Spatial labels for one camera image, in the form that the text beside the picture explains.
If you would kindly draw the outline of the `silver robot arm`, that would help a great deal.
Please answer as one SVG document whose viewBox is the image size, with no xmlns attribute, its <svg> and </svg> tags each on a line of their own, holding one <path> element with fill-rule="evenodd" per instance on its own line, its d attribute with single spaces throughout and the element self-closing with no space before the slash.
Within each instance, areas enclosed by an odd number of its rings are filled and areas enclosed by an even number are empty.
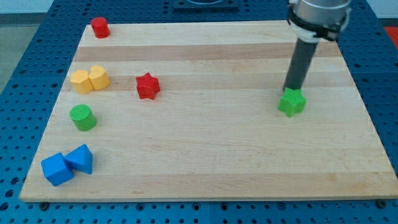
<svg viewBox="0 0 398 224">
<path fill-rule="evenodd" d="M 289 0 L 287 21 L 304 42 L 335 41 L 348 26 L 350 4 L 351 0 Z"/>
</svg>

